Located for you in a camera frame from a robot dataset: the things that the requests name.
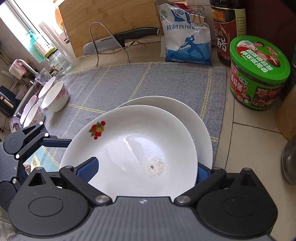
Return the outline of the glass jar with label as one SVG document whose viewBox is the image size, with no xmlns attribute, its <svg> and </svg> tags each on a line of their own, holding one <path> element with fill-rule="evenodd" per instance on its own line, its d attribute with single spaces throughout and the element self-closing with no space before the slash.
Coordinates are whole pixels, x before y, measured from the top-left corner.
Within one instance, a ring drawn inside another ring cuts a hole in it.
<svg viewBox="0 0 296 241">
<path fill-rule="evenodd" d="M 72 67 L 71 63 L 56 47 L 51 48 L 44 57 L 48 60 L 49 66 L 58 74 L 65 74 Z"/>
</svg>

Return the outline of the teal soap dispenser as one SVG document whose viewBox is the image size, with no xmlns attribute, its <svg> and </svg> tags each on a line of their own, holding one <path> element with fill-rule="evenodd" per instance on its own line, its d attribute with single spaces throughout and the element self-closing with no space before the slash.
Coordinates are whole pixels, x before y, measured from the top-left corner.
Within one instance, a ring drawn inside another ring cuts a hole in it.
<svg viewBox="0 0 296 241">
<path fill-rule="evenodd" d="M 27 35 L 30 36 L 30 45 L 37 51 L 41 60 L 45 60 L 45 54 L 48 52 L 46 41 L 40 36 L 40 34 L 36 34 L 32 30 L 29 30 Z"/>
</svg>

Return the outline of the green lid sauce jar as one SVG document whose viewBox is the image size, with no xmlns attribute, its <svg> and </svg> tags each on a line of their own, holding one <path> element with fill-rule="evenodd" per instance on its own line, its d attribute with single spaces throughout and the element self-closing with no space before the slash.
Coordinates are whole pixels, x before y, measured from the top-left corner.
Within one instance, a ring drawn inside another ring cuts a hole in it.
<svg viewBox="0 0 296 241">
<path fill-rule="evenodd" d="M 243 105 L 269 109 L 290 75 L 290 64 L 278 47 L 255 36 L 230 43 L 230 90 Z"/>
</svg>

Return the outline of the black air fryer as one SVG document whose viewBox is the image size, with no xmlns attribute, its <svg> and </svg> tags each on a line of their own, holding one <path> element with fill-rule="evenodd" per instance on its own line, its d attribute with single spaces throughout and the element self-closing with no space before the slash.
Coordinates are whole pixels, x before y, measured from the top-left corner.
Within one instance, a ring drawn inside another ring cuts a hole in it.
<svg viewBox="0 0 296 241">
<path fill-rule="evenodd" d="M 0 109 L 1 113 L 7 117 L 11 118 L 18 107 L 20 100 L 16 99 L 16 95 L 13 94 L 10 90 L 8 90 L 3 85 L 0 87 Z"/>
</svg>

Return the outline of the pink cloth on faucet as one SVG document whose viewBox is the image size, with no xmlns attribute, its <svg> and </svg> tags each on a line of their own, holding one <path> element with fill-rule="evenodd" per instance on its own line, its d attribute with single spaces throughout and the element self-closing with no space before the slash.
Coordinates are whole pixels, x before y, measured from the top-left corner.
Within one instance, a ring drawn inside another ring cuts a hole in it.
<svg viewBox="0 0 296 241">
<path fill-rule="evenodd" d="M 21 60 L 16 59 L 9 68 L 9 73 L 17 79 L 21 79 L 23 75 L 26 75 L 27 70 Z"/>
</svg>

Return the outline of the binder clip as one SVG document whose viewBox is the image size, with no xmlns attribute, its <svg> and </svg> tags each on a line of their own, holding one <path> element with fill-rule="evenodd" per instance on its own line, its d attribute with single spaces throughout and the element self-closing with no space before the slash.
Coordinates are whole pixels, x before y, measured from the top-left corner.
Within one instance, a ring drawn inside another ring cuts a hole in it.
<svg viewBox="0 0 296 241">
<path fill-rule="evenodd" d="M 197 6 L 193 8 L 189 13 L 190 21 L 196 24 L 203 25 L 205 23 L 205 17 L 203 16 L 204 8 L 202 6 Z"/>
</svg>

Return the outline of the dark vinegar bottle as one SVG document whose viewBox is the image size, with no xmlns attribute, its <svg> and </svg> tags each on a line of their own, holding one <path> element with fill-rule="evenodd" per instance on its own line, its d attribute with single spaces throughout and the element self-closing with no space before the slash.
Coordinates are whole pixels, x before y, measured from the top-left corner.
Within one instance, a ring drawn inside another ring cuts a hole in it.
<svg viewBox="0 0 296 241">
<path fill-rule="evenodd" d="M 246 35 L 246 1 L 213 0 L 210 1 L 216 36 L 217 55 L 219 60 L 231 64 L 230 43 Z"/>
</svg>

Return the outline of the drinking glass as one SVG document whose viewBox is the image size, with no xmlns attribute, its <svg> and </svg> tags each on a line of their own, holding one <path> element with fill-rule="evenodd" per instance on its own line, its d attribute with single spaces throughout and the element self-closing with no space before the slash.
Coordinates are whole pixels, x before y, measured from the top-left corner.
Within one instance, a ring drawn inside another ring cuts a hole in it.
<svg viewBox="0 0 296 241">
<path fill-rule="evenodd" d="M 51 74 L 46 68 L 43 68 L 35 77 L 35 81 L 41 85 L 45 85 L 52 78 Z"/>
</svg>

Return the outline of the white plate with stain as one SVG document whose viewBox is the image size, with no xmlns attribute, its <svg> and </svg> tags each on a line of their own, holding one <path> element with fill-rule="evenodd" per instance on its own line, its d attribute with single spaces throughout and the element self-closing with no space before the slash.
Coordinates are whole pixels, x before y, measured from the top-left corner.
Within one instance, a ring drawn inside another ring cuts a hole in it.
<svg viewBox="0 0 296 241">
<path fill-rule="evenodd" d="M 178 197 L 194 187 L 197 152 L 186 127 L 154 106 L 111 110 L 87 124 L 67 147 L 61 166 L 96 157 L 99 168 L 89 184 L 110 198 Z"/>
</svg>

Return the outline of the white plate in sink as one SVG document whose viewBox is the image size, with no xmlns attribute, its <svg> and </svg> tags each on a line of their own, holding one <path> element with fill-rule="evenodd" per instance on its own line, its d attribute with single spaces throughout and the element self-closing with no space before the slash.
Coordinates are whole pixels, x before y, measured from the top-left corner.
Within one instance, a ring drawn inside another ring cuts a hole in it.
<svg viewBox="0 0 296 241">
<path fill-rule="evenodd" d="M 31 108 L 33 107 L 33 105 L 36 103 L 37 101 L 37 96 L 33 95 L 30 100 L 28 101 L 28 103 L 25 105 L 24 109 L 23 109 L 23 113 L 20 117 L 20 125 L 23 125 L 29 111 L 31 110 Z"/>
</svg>

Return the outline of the kitchen faucet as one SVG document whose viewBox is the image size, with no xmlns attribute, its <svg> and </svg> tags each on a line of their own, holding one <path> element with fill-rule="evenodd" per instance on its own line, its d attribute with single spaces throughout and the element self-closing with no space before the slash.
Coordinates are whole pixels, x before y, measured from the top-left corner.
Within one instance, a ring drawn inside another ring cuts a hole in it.
<svg viewBox="0 0 296 241">
<path fill-rule="evenodd" d="M 17 59 L 17 63 L 21 63 L 28 71 L 30 71 L 33 75 L 37 76 L 39 73 L 35 71 L 26 61 L 22 59 Z"/>
</svg>

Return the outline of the blue white salt bag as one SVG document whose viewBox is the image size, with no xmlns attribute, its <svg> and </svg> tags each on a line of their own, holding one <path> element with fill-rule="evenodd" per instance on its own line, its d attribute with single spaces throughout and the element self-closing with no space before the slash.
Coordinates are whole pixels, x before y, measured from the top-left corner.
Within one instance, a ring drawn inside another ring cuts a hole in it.
<svg viewBox="0 0 296 241">
<path fill-rule="evenodd" d="M 165 61 L 212 66 L 211 33 L 203 16 L 168 1 L 160 1 L 157 7 L 165 37 Z"/>
</svg>

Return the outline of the bamboo cutting board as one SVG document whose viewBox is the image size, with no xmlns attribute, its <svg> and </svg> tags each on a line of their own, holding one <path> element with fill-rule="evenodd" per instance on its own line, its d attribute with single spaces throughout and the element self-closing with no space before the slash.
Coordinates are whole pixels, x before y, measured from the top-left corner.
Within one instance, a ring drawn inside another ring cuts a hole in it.
<svg viewBox="0 0 296 241">
<path fill-rule="evenodd" d="M 113 34 L 140 27 L 162 29 L 155 1 L 67 0 L 59 9 L 77 58 L 83 56 L 83 46 L 91 41 L 89 27 L 93 22 L 103 23 Z"/>
</svg>

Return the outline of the white bowl pink flowers small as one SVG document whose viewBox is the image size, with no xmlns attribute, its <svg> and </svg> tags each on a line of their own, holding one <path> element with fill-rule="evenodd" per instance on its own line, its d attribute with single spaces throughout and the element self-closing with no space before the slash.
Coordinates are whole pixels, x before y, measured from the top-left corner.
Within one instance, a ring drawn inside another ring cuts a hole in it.
<svg viewBox="0 0 296 241">
<path fill-rule="evenodd" d="M 30 125 L 35 123 L 43 122 L 45 119 L 45 114 L 43 109 L 40 107 L 38 103 L 34 104 L 33 107 L 30 109 L 24 123 L 23 128 L 26 128 Z"/>
</svg>

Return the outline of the plastic wrap roll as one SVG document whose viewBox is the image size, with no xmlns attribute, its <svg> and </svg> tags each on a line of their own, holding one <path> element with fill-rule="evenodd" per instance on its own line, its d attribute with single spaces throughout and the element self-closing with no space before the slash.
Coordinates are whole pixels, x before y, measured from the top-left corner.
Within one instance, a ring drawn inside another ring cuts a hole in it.
<svg viewBox="0 0 296 241">
<path fill-rule="evenodd" d="M 76 58 L 71 44 L 67 44 L 64 39 L 58 34 L 55 29 L 52 29 L 45 22 L 39 23 L 39 27 L 46 34 L 46 36 L 52 41 L 55 47 L 64 55 L 67 61 L 76 67 L 79 64 L 79 59 Z"/>
</svg>

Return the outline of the white deep plate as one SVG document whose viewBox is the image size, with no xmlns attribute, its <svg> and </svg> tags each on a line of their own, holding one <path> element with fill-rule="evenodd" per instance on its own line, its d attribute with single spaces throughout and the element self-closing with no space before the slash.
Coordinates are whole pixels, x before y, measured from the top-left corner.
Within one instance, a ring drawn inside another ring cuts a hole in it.
<svg viewBox="0 0 296 241">
<path fill-rule="evenodd" d="M 197 152 L 198 162 L 207 168 L 213 166 L 213 148 L 209 132 L 198 114 L 186 104 L 165 96 L 139 97 L 120 105 L 150 105 L 161 108 L 178 118 L 190 133 Z"/>
</svg>

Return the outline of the teal printed mat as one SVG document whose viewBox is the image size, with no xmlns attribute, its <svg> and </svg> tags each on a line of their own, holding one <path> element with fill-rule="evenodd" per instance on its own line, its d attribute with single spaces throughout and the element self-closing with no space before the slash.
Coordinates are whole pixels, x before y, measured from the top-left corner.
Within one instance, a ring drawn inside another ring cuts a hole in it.
<svg viewBox="0 0 296 241">
<path fill-rule="evenodd" d="M 43 167 L 47 172 L 56 172 L 59 170 L 59 163 L 49 153 L 48 148 L 44 146 L 37 149 L 23 165 L 28 174 L 37 167 Z"/>
</svg>

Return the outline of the grey checked dish mat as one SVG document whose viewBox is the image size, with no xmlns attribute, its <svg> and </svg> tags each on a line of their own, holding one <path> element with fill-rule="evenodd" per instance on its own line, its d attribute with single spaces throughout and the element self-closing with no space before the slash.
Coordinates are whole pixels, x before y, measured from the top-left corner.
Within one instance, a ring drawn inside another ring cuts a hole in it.
<svg viewBox="0 0 296 241">
<path fill-rule="evenodd" d="M 122 104 L 144 96 L 164 96 L 190 107 L 210 140 L 202 139 L 199 162 L 212 167 L 218 148 L 226 96 L 226 69 L 178 63 L 104 66 L 58 77 L 69 101 L 57 113 L 46 112 L 50 134 L 73 138 L 87 123 Z"/>
</svg>

